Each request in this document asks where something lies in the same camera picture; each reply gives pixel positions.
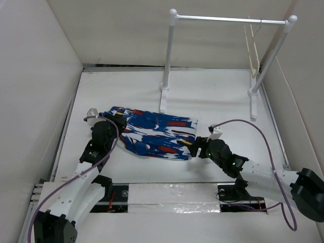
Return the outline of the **blue white red patterned trousers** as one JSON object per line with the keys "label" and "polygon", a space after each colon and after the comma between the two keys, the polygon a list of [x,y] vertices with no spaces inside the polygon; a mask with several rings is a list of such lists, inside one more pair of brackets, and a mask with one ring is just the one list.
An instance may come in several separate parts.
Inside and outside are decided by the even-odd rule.
{"label": "blue white red patterned trousers", "polygon": [[118,144],[138,156],[189,160],[198,119],[114,106],[99,113],[126,119]]}

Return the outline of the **beige wooden clothes hanger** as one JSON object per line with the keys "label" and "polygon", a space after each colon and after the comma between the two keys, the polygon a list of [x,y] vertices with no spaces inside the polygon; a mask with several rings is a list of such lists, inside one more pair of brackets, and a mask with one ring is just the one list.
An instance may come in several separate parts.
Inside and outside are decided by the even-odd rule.
{"label": "beige wooden clothes hanger", "polygon": [[245,33],[251,77],[256,78],[260,69],[260,60],[259,60],[258,49],[255,40],[255,32],[253,30],[252,24],[244,25],[244,33]]}

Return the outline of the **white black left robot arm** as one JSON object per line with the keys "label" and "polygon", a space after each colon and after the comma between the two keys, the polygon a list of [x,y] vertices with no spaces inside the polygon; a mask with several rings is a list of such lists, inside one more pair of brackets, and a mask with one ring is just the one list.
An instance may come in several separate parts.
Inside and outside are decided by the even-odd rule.
{"label": "white black left robot arm", "polygon": [[39,203],[27,242],[76,242],[78,227],[100,200],[113,198],[112,179],[100,173],[115,149],[127,120],[118,115],[88,115],[91,139],[70,179]]}

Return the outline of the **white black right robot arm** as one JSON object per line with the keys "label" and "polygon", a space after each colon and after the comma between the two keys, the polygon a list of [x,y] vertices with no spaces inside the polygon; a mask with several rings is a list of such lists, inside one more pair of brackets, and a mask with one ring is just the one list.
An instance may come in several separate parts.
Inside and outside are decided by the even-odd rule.
{"label": "white black right robot arm", "polygon": [[264,197],[297,208],[315,222],[323,222],[323,180],[312,170],[275,170],[230,151],[220,139],[197,137],[190,145],[191,156],[209,158],[227,176],[235,179],[239,199]]}

